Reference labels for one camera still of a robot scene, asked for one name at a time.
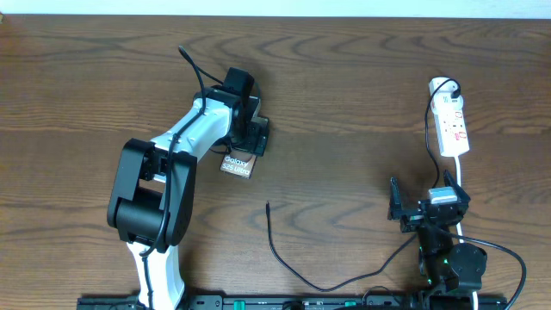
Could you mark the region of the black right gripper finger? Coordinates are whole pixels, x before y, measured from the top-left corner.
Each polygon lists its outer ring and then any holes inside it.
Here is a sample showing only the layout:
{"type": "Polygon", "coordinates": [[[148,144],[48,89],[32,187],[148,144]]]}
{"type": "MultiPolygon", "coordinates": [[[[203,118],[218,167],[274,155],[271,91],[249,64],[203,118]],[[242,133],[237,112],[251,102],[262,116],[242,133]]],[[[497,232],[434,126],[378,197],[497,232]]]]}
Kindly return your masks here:
{"type": "Polygon", "coordinates": [[[399,185],[397,182],[397,179],[395,177],[392,177],[390,179],[390,201],[389,201],[389,211],[400,211],[402,209],[402,201],[401,201],[401,195],[399,192],[399,185]]]}
{"type": "Polygon", "coordinates": [[[451,173],[448,170],[444,171],[443,180],[444,180],[444,184],[447,187],[451,187],[454,190],[454,192],[455,192],[455,194],[456,194],[459,201],[467,201],[468,200],[468,194],[458,184],[458,182],[454,179],[454,177],[451,175],[451,173]]]}

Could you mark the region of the Galaxy S25 Ultra smartphone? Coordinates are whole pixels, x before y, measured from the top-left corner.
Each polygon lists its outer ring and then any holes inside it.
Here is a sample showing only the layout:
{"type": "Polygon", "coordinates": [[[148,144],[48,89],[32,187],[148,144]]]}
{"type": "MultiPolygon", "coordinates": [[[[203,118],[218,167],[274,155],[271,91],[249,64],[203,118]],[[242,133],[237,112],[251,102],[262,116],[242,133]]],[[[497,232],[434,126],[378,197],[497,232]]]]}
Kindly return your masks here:
{"type": "Polygon", "coordinates": [[[248,152],[232,151],[222,159],[220,170],[237,177],[250,179],[257,156],[248,152]]]}

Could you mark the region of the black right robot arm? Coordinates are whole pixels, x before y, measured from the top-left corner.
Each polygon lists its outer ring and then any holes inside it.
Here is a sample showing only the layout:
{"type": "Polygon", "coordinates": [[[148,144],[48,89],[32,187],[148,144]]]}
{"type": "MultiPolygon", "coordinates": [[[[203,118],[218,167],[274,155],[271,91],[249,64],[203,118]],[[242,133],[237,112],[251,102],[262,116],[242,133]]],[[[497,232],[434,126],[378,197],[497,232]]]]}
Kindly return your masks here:
{"type": "Polygon", "coordinates": [[[397,220],[402,233],[419,238],[419,268],[429,283],[418,294],[422,308],[479,309],[487,254],[451,235],[449,229],[463,220],[471,198],[449,171],[443,179],[444,185],[430,189],[426,200],[407,207],[398,180],[391,178],[387,218],[397,220]]]}

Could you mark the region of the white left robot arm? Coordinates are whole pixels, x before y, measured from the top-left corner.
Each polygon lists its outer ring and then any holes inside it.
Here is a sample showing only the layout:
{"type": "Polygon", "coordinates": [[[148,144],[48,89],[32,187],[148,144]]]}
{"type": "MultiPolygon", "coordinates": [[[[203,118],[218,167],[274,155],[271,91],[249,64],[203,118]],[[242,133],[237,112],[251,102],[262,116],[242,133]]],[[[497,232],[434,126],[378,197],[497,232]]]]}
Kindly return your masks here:
{"type": "Polygon", "coordinates": [[[219,144],[263,155],[269,120],[258,113],[261,102],[259,96],[210,88],[196,93],[190,111],[167,132],[123,146],[107,222],[136,263],[138,307],[180,306],[185,284],[178,246],[191,220],[197,165],[219,144]]]}

